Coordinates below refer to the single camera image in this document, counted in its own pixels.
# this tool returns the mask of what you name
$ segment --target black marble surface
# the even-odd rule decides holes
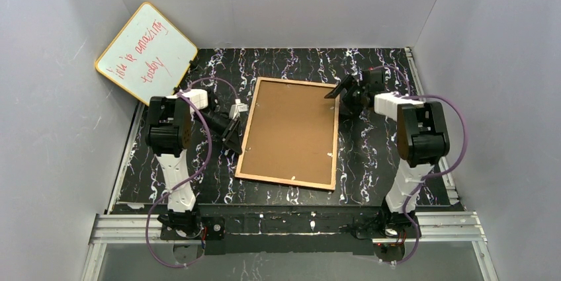
[[[230,81],[242,102],[251,104],[257,77],[276,77],[324,83],[338,83],[347,73],[378,65],[399,67],[413,82],[403,49],[226,49],[199,50],[199,67],[190,71],[181,84],[200,77],[220,77]],[[204,82],[214,89],[220,109],[229,110],[234,96],[224,83]],[[386,89],[405,93],[406,84],[386,70]],[[129,156],[118,203],[151,204],[165,188],[163,175],[145,137],[146,108]],[[242,113],[245,130],[247,112]],[[206,137],[199,123],[193,125],[193,139],[187,153],[193,174],[206,157]],[[364,111],[359,118],[339,121],[337,184],[333,192],[297,186],[239,180],[234,177],[237,155],[215,141],[212,159],[204,174],[192,183],[198,203],[253,205],[366,205],[379,206],[390,190],[398,167],[396,124],[389,118]],[[449,205],[442,179],[427,181],[421,190],[420,205]]]

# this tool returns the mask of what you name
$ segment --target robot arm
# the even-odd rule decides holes
[[[199,110],[208,107],[208,92],[204,89],[192,89],[187,97]],[[152,97],[148,109],[148,136],[146,142],[158,160],[165,189],[171,190],[175,185],[189,177],[187,170],[187,148],[191,139],[191,115],[194,109],[178,94],[167,97]],[[177,192],[169,195],[167,208],[173,212],[190,212],[193,210],[195,196],[191,184],[184,184]]]
[[[187,150],[194,109],[183,100],[185,98],[200,111],[210,130],[220,136],[223,145],[241,153],[239,113],[246,111],[247,105],[239,99],[232,105],[230,112],[216,112],[218,101],[211,90],[189,89],[172,96],[152,97],[148,108],[146,143],[160,164],[166,190],[171,190],[189,177]],[[187,182],[169,195],[168,215],[160,216],[158,220],[168,227],[190,232],[196,229],[192,220],[194,205],[195,195],[191,184]]]
[[[392,189],[385,201],[391,213],[402,214],[404,202],[415,187],[422,183],[450,145],[442,104],[397,97],[394,93],[374,96],[374,111],[398,123],[398,153],[400,164]],[[409,199],[406,212],[415,210],[416,192]]]
[[[358,81],[351,75],[346,76],[325,97],[335,98],[345,91],[341,96],[344,113],[358,116],[365,108],[371,108],[397,122],[400,163],[382,207],[386,226],[407,226],[410,222],[403,215],[406,198],[450,149],[442,104],[385,92],[381,71],[362,71],[361,75]],[[411,196],[405,207],[411,217],[414,217],[418,194]]]

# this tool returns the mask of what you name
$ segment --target white wall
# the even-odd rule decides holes
[[[0,274],[78,280],[136,101],[93,62],[122,0],[0,0]]]
[[[501,280],[561,275],[560,50],[561,0],[437,0],[413,50],[426,91],[468,119],[455,179]]]
[[[123,0],[152,2],[199,48],[404,47],[435,0]]]

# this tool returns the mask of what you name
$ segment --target purple cable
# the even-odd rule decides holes
[[[446,171],[442,171],[442,172],[438,172],[438,173],[434,173],[434,174],[427,174],[427,175],[425,175],[424,177],[421,178],[421,181],[424,182],[426,179],[433,179],[435,177],[441,177],[441,176],[446,175],[446,174],[452,172],[453,170],[455,170],[458,167],[458,165],[460,165],[460,162],[462,162],[462,160],[464,159],[464,156],[466,155],[466,150],[468,148],[468,129],[466,127],[466,120],[464,119],[464,115],[462,115],[462,113],[460,112],[458,107],[456,107],[456,105],[452,101],[450,101],[450,100],[448,100],[444,97],[437,96],[437,95],[408,96],[408,97],[404,97],[404,98],[405,99],[422,99],[422,98],[439,99],[439,100],[447,103],[458,114],[458,117],[460,118],[460,122],[462,123],[462,130],[463,130],[463,134],[464,134],[464,143],[462,144],[462,151],[460,151],[460,155],[458,156],[458,159]],[[411,218],[411,216],[409,216],[409,214],[407,214],[406,208],[407,208],[407,203],[411,200],[411,197],[414,194],[416,194],[417,192],[419,192],[421,190],[422,186],[423,186],[423,183],[419,183],[419,185],[417,185],[417,187],[415,187],[415,189],[413,189],[411,194],[409,194],[409,196],[407,196],[407,198],[405,199],[402,210],[403,210],[403,213],[404,213],[405,217],[407,217],[407,219],[411,222],[413,227],[415,227],[415,234],[416,234],[415,245],[413,246],[413,249],[411,250],[411,252],[409,252],[409,254],[405,258],[403,258],[402,260],[397,261],[396,264],[402,264],[402,263],[406,262],[407,260],[409,260],[415,254],[415,252],[417,251],[417,247],[419,246],[419,235],[420,235],[419,226],[415,223],[413,218]]]
[[[409,79],[407,79],[407,77],[405,76],[405,74],[403,74],[403,73],[400,71],[399,68],[397,68],[397,67],[395,67],[395,66],[393,66],[393,65],[380,65],[380,66],[376,66],[376,67],[372,68],[371,71],[375,71],[375,70],[377,70],[377,69],[385,68],[385,67],[390,68],[390,69],[393,69],[399,76],[402,77],[402,79],[405,81],[405,84],[407,85],[407,94],[408,94],[408,95],[411,95],[411,86],[409,85]]]
[[[236,89],[234,88],[234,86],[227,80],[222,79],[222,78],[218,78],[218,77],[203,77],[203,78],[199,78],[196,81],[192,81],[189,84],[189,88],[191,88],[194,84],[199,83],[201,81],[211,81],[211,80],[215,80],[215,81],[221,81],[224,82],[226,84],[228,84],[228,86],[230,86],[230,89],[232,90],[232,92],[234,92],[234,96],[236,96],[236,99],[239,99],[239,97],[237,96],[237,92]]]
[[[190,266],[193,263],[195,263],[198,259],[202,258],[199,257],[193,261],[191,261],[190,263],[185,263],[185,264],[169,264],[163,260],[161,260],[156,253],[154,252],[154,249],[152,249],[152,246],[150,245],[150,238],[148,237],[148,227],[150,225],[150,216],[152,215],[153,211],[155,210],[156,206],[161,203],[165,198],[167,198],[173,191],[177,190],[179,187],[183,186],[185,183],[192,181],[195,177],[199,176],[199,174],[201,174],[201,172],[204,170],[204,168],[206,168],[206,166],[208,165],[208,162],[210,161],[210,156],[212,155],[212,138],[210,137],[210,129],[208,128],[208,124],[206,123],[206,121],[204,120],[204,117],[202,116],[202,114],[200,113],[200,111],[198,111],[197,107],[189,100],[189,98],[184,97],[182,94],[177,93],[177,96],[183,100],[185,100],[185,102],[187,104],[189,104],[189,106],[191,106],[191,108],[193,108],[194,113],[198,116],[198,118],[200,119],[200,122],[202,123],[202,127],[204,128],[204,131],[206,132],[206,139],[208,140],[208,154],[206,155],[206,159],[204,160],[202,166],[196,170],[196,172],[191,175],[190,177],[188,177],[187,179],[181,181],[180,183],[178,183],[177,185],[175,185],[169,192],[166,192],[164,195],[162,195],[160,198],[158,198],[158,200],[156,200],[154,202],[154,204],[152,205],[152,207],[150,208],[150,210],[148,210],[148,218],[146,218],[146,230],[144,231],[145,235],[144,237],[146,238],[146,245],[148,246],[148,250],[150,250],[150,253],[152,254],[152,257],[154,257],[154,259],[163,264],[164,266],[167,266],[169,268],[184,268],[186,266]]]

